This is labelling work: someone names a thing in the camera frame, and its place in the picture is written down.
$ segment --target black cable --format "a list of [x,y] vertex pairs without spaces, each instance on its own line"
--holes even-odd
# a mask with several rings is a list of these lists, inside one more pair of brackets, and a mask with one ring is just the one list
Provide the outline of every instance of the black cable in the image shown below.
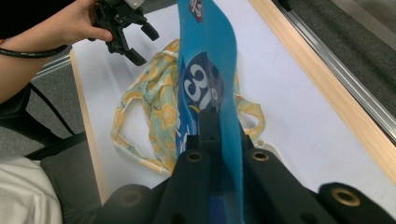
[[57,49],[51,49],[47,51],[40,51],[40,52],[19,52],[10,49],[1,49],[0,54],[15,57],[15,58],[30,58],[30,59],[40,59],[40,58],[49,58],[55,56],[67,48],[67,45],[62,45]]
[[56,117],[61,121],[61,123],[64,125],[64,127],[69,131],[70,134],[76,135],[72,129],[67,125],[66,121],[64,121],[64,118],[62,118],[61,114],[58,112],[58,110],[53,106],[53,104],[47,99],[47,97],[38,90],[32,83],[29,82],[29,87],[49,106],[49,108],[52,110],[52,112],[56,115]]

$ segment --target white table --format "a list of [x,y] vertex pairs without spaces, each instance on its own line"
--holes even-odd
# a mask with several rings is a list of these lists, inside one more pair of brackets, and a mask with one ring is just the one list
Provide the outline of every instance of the white table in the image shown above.
[[[249,101],[261,104],[267,119],[262,140],[277,148],[283,162],[307,188],[317,191],[324,183],[345,183],[396,217],[394,171],[391,167],[390,171],[384,169],[389,161],[380,162],[380,155],[380,159],[373,157],[376,152],[381,154],[381,150],[396,151],[394,145],[373,128],[374,123],[359,110],[342,85],[335,78],[326,77],[330,71],[320,62],[301,63],[302,58],[319,59],[304,41],[293,43],[299,41],[297,37],[282,38],[282,32],[294,34],[291,26],[270,28],[268,24],[273,25],[272,22],[262,20],[252,5],[259,12],[263,6],[269,6],[262,10],[279,13],[269,0],[252,0],[252,5],[242,0],[215,2],[234,28],[241,93]],[[178,38],[177,6],[149,13],[147,17],[160,34],[158,40],[151,42],[138,26],[131,25],[124,33],[130,47],[149,60]],[[300,59],[290,45],[303,48]],[[71,56],[102,203],[116,189],[130,183],[153,188],[167,176],[122,157],[110,138],[116,105],[145,65],[136,67],[127,58],[110,54],[100,41],[75,44]],[[316,77],[308,75],[312,70]],[[147,155],[152,155],[143,109],[136,104],[130,114],[123,131],[139,147],[146,148]],[[372,139],[365,139],[365,134]],[[381,144],[378,151],[373,149],[377,142]],[[389,158],[395,160],[394,156],[390,153]]]

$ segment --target robotic arm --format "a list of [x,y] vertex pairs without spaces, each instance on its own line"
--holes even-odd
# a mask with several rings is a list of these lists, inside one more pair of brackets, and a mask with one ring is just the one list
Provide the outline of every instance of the robotic arm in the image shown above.
[[140,5],[144,0],[100,0],[95,9],[95,26],[107,29],[113,34],[113,40],[106,42],[110,53],[125,55],[132,63],[140,66],[146,60],[134,49],[129,49],[123,29],[131,23],[141,25],[141,30],[156,40],[158,32],[148,23]]

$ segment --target person's arm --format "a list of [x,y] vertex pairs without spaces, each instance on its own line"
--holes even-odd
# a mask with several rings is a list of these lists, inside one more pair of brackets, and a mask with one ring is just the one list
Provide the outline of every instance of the person's arm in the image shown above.
[[[94,2],[76,0],[47,20],[10,38],[0,48],[39,52],[72,45],[88,37],[111,41],[109,31],[92,26]],[[48,60],[0,55],[0,104],[23,89]]]

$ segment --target white sleeve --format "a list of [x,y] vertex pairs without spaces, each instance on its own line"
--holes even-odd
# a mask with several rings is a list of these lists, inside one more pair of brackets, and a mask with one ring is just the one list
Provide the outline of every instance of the white sleeve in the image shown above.
[[0,159],[1,223],[62,223],[62,212],[50,180],[24,157]]

